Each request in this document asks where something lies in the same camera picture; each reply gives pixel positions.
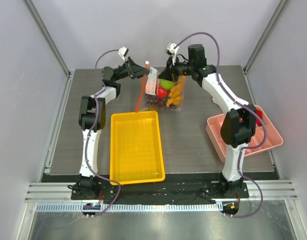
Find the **clear zip top bag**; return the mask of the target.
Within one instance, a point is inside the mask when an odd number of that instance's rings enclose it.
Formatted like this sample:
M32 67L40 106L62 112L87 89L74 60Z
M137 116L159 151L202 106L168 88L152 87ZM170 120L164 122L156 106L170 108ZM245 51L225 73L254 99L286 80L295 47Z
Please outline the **clear zip top bag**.
M184 101L186 77L181 75L177 81L158 78L159 71L145 62L149 74L141 80L141 90L136 104L136 112L175 110L180 111Z

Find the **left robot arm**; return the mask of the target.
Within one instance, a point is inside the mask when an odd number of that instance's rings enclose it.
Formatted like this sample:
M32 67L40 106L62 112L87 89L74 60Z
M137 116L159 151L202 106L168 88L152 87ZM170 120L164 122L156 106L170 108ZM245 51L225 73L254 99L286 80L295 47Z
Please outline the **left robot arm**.
M76 193L83 198L96 199L100 193L98 171L98 148L100 136L106 125L106 104L116 99L121 91L117 81L130 77L139 79L150 73L149 62L136 64L130 57L117 68L109 66L101 70L102 88L93 95L81 98L78 124L83 135L83 154L76 180Z

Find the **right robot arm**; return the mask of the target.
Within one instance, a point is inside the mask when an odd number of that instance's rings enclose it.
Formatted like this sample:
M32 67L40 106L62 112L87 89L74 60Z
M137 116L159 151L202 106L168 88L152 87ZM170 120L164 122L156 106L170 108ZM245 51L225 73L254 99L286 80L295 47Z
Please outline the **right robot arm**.
M177 56L178 46L170 43L166 48L169 58L159 79L175 81L181 76L190 76L216 101L224 114L220 136L226 144L225 163L215 191L223 197L235 197L242 189L242 165L246 148L256 132L257 112L254 105L237 97L222 80L219 70L207 64L202 44L188 47L188 59L181 62Z

